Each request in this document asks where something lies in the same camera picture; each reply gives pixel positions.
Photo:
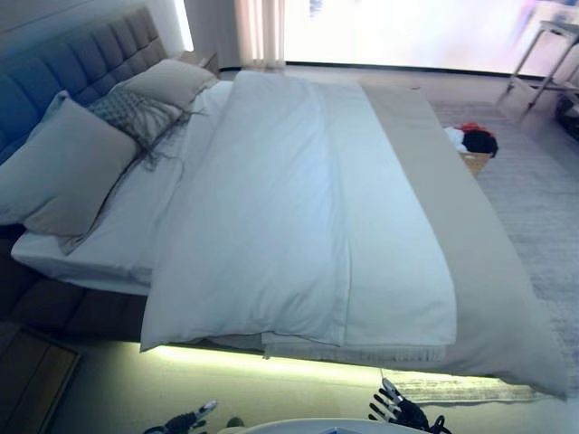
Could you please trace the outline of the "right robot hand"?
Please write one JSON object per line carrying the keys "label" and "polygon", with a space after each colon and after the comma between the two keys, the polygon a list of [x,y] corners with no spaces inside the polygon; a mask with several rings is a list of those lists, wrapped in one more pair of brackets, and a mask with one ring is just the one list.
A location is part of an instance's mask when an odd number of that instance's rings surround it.
{"label": "right robot hand", "polygon": [[392,382],[382,379],[382,386],[369,403],[370,420],[385,421],[411,429],[427,431],[429,422],[419,406],[404,398]]}

